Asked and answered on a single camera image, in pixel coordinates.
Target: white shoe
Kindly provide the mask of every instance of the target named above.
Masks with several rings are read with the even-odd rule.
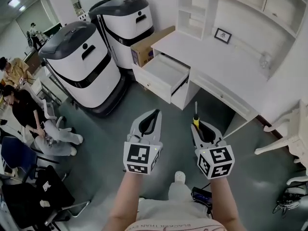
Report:
[[[76,154],[77,154],[77,150],[76,150],[76,148],[75,147],[71,147],[71,156],[76,156]]]
[[[83,137],[80,134],[76,134],[80,144],[83,142]]]
[[[183,184],[185,184],[185,180],[186,180],[186,176],[182,171],[177,171],[175,173],[174,182],[179,181],[179,182],[182,182]]]

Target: fluorescent light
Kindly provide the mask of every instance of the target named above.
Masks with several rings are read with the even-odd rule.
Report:
[[[22,6],[20,9],[19,9],[19,11],[24,11],[26,9],[26,7],[25,6]]]
[[[20,4],[19,0],[11,0],[9,1],[9,5],[15,8],[18,4]]]

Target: white pillar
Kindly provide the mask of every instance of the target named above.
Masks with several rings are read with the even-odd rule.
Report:
[[[78,20],[71,0],[50,0],[62,26]]]
[[[51,8],[47,2],[47,0],[40,0],[42,5],[43,5],[43,8],[50,20],[50,22],[53,24],[53,25],[56,25],[57,24],[57,20],[55,19],[55,17],[53,16],[52,14],[52,11],[51,11]]]

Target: robot lid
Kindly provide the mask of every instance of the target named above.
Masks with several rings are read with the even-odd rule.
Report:
[[[89,16],[93,15],[113,15],[125,16],[138,12],[149,6],[147,0],[111,0],[89,12]]]
[[[45,59],[63,59],[77,50],[95,32],[94,24],[85,21],[72,22],[60,29],[39,51]]]

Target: black picture frame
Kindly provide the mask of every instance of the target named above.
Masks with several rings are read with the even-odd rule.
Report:
[[[219,31],[222,31],[222,32],[224,32],[224,33],[226,33],[226,34],[229,35],[229,38],[228,38],[227,41],[223,40],[222,38],[217,37],[217,34],[218,34]],[[216,31],[216,33],[215,33],[215,35],[214,35],[214,38],[216,38],[216,39],[218,39],[218,40],[220,40],[220,41],[222,41],[222,42],[224,42],[224,43],[226,43],[226,44],[229,44],[229,41],[230,41],[230,39],[231,39],[231,36],[232,36],[231,33],[228,33],[228,32],[226,32],[225,30],[222,30],[222,29],[220,29],[220,28],[217,28],[217,31]]]

